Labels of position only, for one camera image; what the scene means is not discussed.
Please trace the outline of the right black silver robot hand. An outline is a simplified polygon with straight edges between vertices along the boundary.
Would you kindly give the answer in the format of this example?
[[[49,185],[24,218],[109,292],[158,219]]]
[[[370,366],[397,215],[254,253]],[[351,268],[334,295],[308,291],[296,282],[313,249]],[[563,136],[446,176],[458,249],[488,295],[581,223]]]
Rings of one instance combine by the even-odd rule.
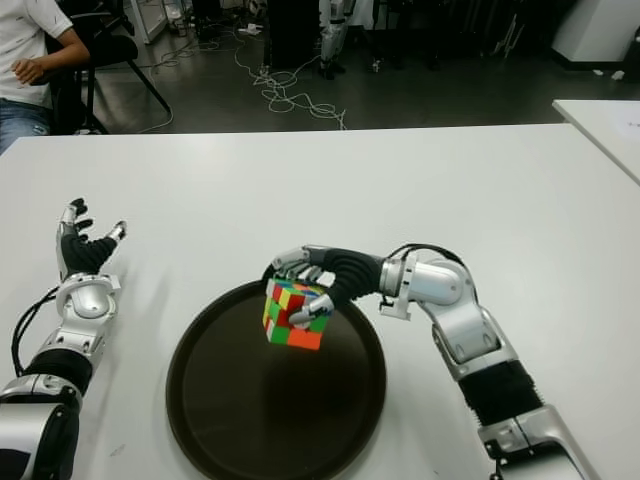
[[[306,325],[320,316],[330,316],[336,307],[380,290],[384,259],[366,253],[316,245],[304,245],[275,257],[264,271],[264,285],[272,278],[301,280],[318,286],[323,274],[333,275],[332,283],[308,305],[289,318],[292,325]]]

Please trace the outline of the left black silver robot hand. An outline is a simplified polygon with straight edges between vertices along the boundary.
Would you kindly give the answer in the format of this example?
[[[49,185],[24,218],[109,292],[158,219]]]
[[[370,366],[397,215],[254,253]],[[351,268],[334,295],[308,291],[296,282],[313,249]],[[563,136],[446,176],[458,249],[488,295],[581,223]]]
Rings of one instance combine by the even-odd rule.
[[[84,230],[93,225],[83,198],[65,206],[56,232],[56,256],[61,282],[77,274],[96,275],[127,235],[127,223],[117,222],[103,237],[91,240]]]

